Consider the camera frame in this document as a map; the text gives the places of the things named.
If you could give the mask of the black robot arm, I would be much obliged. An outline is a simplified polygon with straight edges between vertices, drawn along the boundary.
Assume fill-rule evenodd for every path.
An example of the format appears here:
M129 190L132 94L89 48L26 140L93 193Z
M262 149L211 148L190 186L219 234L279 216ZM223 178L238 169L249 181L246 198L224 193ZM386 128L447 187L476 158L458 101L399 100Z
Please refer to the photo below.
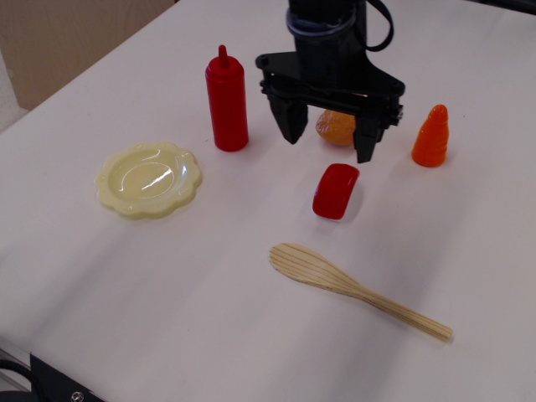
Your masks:
M385 49L394 32L375 46L367 40L367 7L393 21L380 1L291 1L286 26L292 52L262 54L261 91L283 137L296 143L315 106L350 115L356 122L353 146L359 163L369 162L384 131L399 124L405 84L374 66L370 52Z

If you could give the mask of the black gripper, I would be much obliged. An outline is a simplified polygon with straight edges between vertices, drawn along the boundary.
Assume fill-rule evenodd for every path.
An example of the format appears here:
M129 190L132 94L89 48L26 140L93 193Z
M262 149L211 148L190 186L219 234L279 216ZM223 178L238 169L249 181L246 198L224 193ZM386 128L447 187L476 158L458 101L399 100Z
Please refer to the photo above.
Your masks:
M357 163L370 162L384 130L402 117L402 81L370 62L355 33L295 37L293 52L262 54L262 92L282 136L296 144L308 123L308 106L356 111L353 134Z

